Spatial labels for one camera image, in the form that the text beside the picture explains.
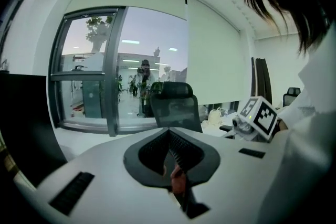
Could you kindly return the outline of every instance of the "fluorescent light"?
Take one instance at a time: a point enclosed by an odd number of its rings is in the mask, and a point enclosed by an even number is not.
[[[126,40],[126,39],[123,39],[121,42],[123,42],[123,43],[130,43],[130,44],[139,44],[140,43],[139,41]]]

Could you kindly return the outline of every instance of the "black vent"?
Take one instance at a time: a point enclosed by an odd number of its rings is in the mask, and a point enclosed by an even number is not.
[[[51,202],[50,205],[63,213],[69,215],[79,198],[89,186],[94,175],[80,172]]]
[[[265,152],[249,150],[248,148],[242,148],[239,152],[260,159],[262,159],[265,155]]]

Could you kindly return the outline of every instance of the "white shirt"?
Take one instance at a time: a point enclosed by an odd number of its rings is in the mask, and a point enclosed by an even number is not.
[[[303,91],[278,115],[289,129],[315,112],[336,111],[336,23],[331,25],[299,77]]]

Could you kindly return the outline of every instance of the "black chair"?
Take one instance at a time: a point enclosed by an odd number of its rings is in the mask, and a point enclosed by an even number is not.
[[[288,88],[287,93],[298,96],[301,93],[301,90],[300,90],[300,88],[290,87],[290,88]]]
[[[183,127],[202,133],[198,102],[191,86],[184,82],[164,82],[161,93],[150,97],[158,127]]]
[[[282,98],[282,106],[287,106],[293,103],[297,95],[286,93]]]

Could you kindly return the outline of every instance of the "window frame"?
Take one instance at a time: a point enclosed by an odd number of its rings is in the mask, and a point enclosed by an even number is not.
[[[55,127],[87,133],[100,133],[116,136],[119,121],[117,89],[113,85],[118,81],[117,57],[118,45],[124,19],[127,14],[125,6],[96,7],[77,10],[65,14],[56,33],[53,48],[50,54],[48,71],[48,97],[51,119]],[[101,71],[60,71],[61,55],[64,43],[71,26],[71,22],[93,16],[110,16],[115,13],[111,33],[107,39],[104,52],[103,68]],[[104,100],[107,126],[95,124],[74,123],[63,117],[62,99],[60,96],[59,81],[104,81]]]

